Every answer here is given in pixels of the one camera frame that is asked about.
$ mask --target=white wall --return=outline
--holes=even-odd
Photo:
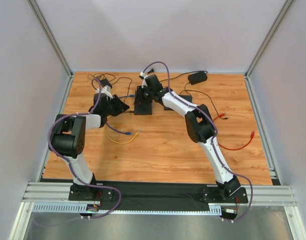
[[[66,76],[26,0],[0,0],[0,240],[35,180]]]
[[[306,0],[296,0],[251,82],[282,183],[306,227]]]
[[[75,71],[244,73],[284,0],[38,0]]]

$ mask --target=gray floor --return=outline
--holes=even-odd
[[[40,224],[78,217],[74,213],[35,213]],[[290,240],[282,207],[253,207],[241,222],[229,224],[216,216],[111,214],[57,227],[30,222],[26,240]]]

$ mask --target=blue cable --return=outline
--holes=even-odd
[[[114,130],[115,132],[117,132],[117,133],[120,133],[120,134],[125,134],[125,135],[132,135],[133,133],[132,132],[130,132],[130,131],[119,131],[119,130],[117,130],[117,129],[115,129],[115,128],[113,128],[112,126],[110,126],[109,124],[108,124],[108,122],[106,123],[106,125],[111,129],[111,130]]]
[[[135,97],[135,94],[130,94],[130,95],[128,95],[128,96],[120,96],[119,98],[122,99],[122,98],[127,98],[127,97],[134,98],[134,97]]]

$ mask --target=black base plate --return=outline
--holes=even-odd
[[[68,200],[70,201],[103,201],[103,202],[111,202],[113,200],[114,191],[106,188],[91,188],[92,193],[87,195],[78,194],[77,192],[69,192]]]
[[[223,199],[219,192],[219,188],[216,186],[207,186],[203,188],[203,200],[206,203],[227,203],[227,204],[235,204],[236,198],[238,198],[239,202],[242,204],[248,203],[246,189],[240,187],[233,195],[230,197],[226,197]]]
[[[134,106],[134,115],[152,115],[152,103],[142,103]]]

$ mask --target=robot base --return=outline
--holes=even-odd
[[[90,182],[91,185],[96,185],[96,179],[93,174],[93,178]],[[70,187],[70,193],[68,196],[70,201],[102,201],[110,202],[113,200],[113,191],[106,188],[89,187],[85,185],[79,185],[73,183]]]

